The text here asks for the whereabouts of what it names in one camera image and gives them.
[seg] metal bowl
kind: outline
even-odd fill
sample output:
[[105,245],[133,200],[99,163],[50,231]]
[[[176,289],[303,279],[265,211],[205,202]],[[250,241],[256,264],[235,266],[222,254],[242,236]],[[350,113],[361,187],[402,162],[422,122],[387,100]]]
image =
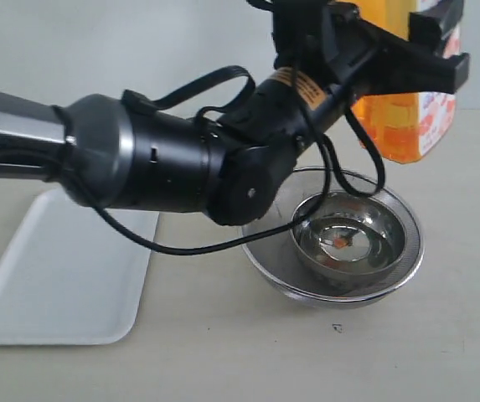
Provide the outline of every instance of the metal bowl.
[[[251,235],[289,222],[319,196],[323,174],[320,167],[297,169],[281,186],[268,213],[242,227],[241,233]],[[358,189],[374,187],[370,178],[344,174]],[[316,225],[317,218],[327,216],[330,225]],[[318,241],[305,242],[302,235]],[[330,243],[340,237],[348,242],[352,237],[355,246],[335,250],[338,247]],[[323,246],[325,257],[344,264],[329,269],[320,265],[315,252],[319,249],[308,249],[305,243]],[[424,253],[418,219],[393,191],[386,188],[373,198],[353,198],[334,180],[331,197],[313,219],[290,232],[251,242],[244,250],[266,280],[286,296],[309,306],[337,308],[365,306],[399,289],[416,273]]]
[[[319,199],[312,196],[296,208],[304,215]],[[370,198],[332,192],[323,206],[291,232],[301,262],[342,290],[382,281],[399,264],[406,236],[398,217]]]

